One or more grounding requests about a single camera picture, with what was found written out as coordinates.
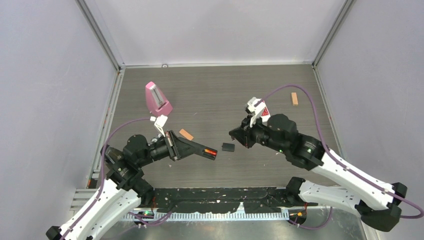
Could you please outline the black remote control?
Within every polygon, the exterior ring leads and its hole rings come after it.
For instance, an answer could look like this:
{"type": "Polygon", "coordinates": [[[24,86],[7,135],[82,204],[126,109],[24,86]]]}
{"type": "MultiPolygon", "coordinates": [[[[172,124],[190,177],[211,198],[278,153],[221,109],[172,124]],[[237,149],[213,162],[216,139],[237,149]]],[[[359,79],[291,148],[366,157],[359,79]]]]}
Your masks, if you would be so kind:
{"type": "Polygon", "coordinates": [[[200,157],[203,157],[212,161],[214,161],[217,158],[218,151],[216,149],[213,149],[201,144],[199,146],[196,146],[195,148],[196,148],[195,154],[200,157]]]}

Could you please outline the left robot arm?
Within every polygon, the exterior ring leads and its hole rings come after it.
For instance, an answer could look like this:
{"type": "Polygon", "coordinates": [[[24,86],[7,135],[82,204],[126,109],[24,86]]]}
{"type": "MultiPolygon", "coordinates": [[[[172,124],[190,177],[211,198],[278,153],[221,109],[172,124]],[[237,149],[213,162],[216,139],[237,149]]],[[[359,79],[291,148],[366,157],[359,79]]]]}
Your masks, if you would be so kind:
{"type": "Polygon", "coordinates": [[[49,240],[99,240],[121,218],[134,208],[148,207],[154,199],[154,188],[143,179],[142,168],[169,158],[178,161],[191,155],[215,160],[217,150],[178,137],[170,130],[152,142],[136,134],[127,140],[123,150],[106,145],[104,156],[110,163],[105,179],[95,194],[66,223],[51,226],[49,240]]]}

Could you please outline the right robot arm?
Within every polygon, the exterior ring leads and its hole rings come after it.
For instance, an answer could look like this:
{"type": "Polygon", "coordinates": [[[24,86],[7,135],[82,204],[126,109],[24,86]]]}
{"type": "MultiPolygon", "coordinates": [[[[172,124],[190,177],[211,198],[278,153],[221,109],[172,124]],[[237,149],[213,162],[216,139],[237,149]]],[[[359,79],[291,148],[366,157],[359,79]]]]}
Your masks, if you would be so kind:
{"type": "Polygon", "coordinates": [[[325,151],[322,142],[302,134],[297,125],[284,114],[250,124],[246,117],[240,126],[229,131],[232,139],[246,148],[254,144],[278,151],[292,165],[324,176],[339,186],[323,186],[301,177],[292,177],[286,186],[285,198],[291,205],[317,203],[351,213],[381,232],[391,231],[399,222],[401,201],[392,196],[405,197],[407,187],[378,180],[357,169],[333,150],[325,151]]]}

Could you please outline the white remote control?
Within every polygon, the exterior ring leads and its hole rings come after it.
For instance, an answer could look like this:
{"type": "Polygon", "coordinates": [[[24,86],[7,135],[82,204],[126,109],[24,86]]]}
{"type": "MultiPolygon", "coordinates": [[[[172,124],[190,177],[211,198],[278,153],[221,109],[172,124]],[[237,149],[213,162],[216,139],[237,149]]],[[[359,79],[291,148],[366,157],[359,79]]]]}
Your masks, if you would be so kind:
{"type": "Polygon", "coordinates": [[[261,114],[261,119],[262,119],[263,122],[267,122],[270,117],[271,117],[271,114],[269,112],[269,109],[267,107],[265,107],[263,109],[262,114],[261,114]]]}

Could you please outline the small black battery cover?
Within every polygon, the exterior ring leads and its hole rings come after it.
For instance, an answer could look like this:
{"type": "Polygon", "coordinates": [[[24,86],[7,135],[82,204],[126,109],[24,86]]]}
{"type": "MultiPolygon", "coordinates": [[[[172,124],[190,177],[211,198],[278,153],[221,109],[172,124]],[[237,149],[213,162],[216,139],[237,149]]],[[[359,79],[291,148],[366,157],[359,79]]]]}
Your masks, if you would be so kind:
{"type": "Polygon", "coordinates": [[[222,149],[222,151],[225,151],[225,152],[234,152],[235,151],[235,144],[223,142],[221,149],[222,149]]]}

